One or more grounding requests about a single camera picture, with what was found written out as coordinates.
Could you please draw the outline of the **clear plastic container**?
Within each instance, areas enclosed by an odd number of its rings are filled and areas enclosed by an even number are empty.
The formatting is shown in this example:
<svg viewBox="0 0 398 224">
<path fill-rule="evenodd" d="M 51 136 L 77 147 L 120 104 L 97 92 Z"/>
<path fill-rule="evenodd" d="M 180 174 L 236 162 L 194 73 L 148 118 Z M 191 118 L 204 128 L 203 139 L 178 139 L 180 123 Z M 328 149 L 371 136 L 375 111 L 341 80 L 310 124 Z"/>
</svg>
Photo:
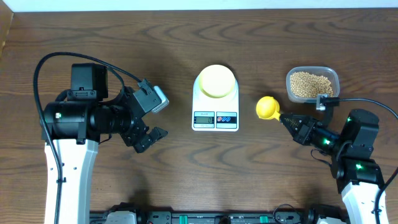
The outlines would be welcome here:
<svg viewBox="0 0 398 224">
<path fill-rule="evenodd" d="M 329 67 L 295 67 L 286 76 L 286 88 L 290 101 L 315 103 L 318 95 L 339 96 L 340 81 L 337 73 Z"/>
</svg>

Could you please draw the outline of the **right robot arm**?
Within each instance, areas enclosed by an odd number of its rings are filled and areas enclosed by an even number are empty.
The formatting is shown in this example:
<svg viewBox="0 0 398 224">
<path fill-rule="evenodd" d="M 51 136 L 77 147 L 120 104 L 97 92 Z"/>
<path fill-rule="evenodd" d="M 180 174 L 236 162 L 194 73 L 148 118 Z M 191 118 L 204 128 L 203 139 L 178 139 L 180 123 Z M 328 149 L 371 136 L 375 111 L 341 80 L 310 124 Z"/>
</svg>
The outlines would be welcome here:
<svg viewBox="0 0 398 224">
<path fill-rule="evenodd" d="M 351 223 L 387 223 L 385 194 L 377 198 L 384 185 L 381 168 L 371 159 L 379 132 L 379 118 L 370 111 L 351 110 L 341 133 L 311 117 L 282 114 L 279 121 L 293 140 L 313 146 L 331 157 L 327 165 L 336 180 Z"/>
</svg>

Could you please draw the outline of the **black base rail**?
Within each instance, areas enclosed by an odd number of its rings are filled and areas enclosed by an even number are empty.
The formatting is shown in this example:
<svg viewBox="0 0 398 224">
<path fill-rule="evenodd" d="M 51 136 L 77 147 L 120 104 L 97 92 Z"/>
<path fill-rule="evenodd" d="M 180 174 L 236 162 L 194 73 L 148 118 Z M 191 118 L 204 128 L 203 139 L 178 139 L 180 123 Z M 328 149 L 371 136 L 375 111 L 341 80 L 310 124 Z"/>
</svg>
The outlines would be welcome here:
<svg viewBox="0 0 398 224">
<path fill-rule="evenodd" d="M 171 208 L 140 209 L 131 203 L 120 203 L 105 212 L 91 212 L 89 223 L 132 224 L 265 224 L 265 223 L 349 223 L 339 207 L 313 204 L 306 211 L 281 204 L 273 211 L 261 212 L 188 212 Z"/>
</svg>

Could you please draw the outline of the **yellow measuring scoop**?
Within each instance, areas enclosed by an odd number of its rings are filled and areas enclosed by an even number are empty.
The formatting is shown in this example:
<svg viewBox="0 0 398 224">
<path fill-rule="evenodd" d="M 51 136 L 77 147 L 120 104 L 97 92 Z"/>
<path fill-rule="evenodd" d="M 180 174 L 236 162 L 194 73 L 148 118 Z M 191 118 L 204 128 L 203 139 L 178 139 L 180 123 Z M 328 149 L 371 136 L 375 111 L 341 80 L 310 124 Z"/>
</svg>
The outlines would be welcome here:
<svg viewBox="0 0 398 224">
<path fill-rule="evenodd" d="M 257 102 L 256 114 L 260 119 L 280 121 L 280 105 L 274 97 L 264 96 Z"/>
</svg>

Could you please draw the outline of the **white digital kitchen scale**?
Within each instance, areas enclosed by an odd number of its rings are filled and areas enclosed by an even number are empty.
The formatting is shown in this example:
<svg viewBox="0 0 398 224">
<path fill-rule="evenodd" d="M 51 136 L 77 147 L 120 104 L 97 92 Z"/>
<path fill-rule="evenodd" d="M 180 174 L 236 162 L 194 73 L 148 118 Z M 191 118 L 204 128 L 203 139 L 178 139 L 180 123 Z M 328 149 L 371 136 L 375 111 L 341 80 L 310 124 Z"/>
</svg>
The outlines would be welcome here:
<svg viewBox="0 0 398 224">
<path fill-rule="evenodd" d="M 239 85 L 223 98 L 210 98 L 193 85 L 192 129 L 194 131 L 235 132 L 239 129 Z"/>
</svg>

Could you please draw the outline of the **yellow plastic bowl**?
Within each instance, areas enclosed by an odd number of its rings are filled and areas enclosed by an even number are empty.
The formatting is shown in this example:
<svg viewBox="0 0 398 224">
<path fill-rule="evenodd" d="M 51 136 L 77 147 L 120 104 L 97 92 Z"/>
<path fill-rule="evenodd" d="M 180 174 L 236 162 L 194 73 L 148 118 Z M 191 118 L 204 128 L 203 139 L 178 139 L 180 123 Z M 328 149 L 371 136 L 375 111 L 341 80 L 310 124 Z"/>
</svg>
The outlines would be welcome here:
<svg viewBox="0 0 398 224">
<path fill-rule="evenodd" d="M 224 65 L 210 65 L 198 75 L 200 91 L 210 98 L 223 98 L 233 92 L 236 79 L 233 72 Z"/>
</svg>

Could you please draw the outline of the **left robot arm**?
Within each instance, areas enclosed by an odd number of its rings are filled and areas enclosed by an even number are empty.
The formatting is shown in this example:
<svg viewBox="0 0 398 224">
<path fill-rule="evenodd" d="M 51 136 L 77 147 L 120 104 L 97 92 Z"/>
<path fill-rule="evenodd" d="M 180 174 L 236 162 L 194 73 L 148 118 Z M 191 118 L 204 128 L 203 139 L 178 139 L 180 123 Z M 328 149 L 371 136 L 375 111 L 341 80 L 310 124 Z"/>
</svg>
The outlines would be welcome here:
<svg viewBox="0 0 398 224">
<path fill-rule="evenodd" d="M 44 109 L 45 223 L 89 222 L 91 176 L 101 135 L 119 134 L 126 146 L 143 153 L 168 134 L 143 121 L 147 113 L 168 105 L 162 90 L 143 80 L 138 90 L 122 86 L 117 97 L 108 100 L 110 71 L 95 63 L 72 65 L 71 88 Z"/>
</svg>

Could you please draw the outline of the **pile of soybeans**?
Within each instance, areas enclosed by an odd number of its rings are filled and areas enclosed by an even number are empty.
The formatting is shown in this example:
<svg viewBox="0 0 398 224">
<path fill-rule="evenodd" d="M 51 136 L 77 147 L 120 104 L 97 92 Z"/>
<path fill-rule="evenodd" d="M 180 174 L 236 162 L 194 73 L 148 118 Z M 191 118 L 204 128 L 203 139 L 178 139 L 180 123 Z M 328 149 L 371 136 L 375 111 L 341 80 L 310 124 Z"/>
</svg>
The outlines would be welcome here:
<svg viewBox="0 0 398 224">
<path fill-rule="evenodd" d="M 294 95 L 302 98 L 316 98 L 319 94 L 333 95 L 331 81 L 327 77 L 308 72 L 294 72 L 290 76 L 290 87 Z"/>
</svg>

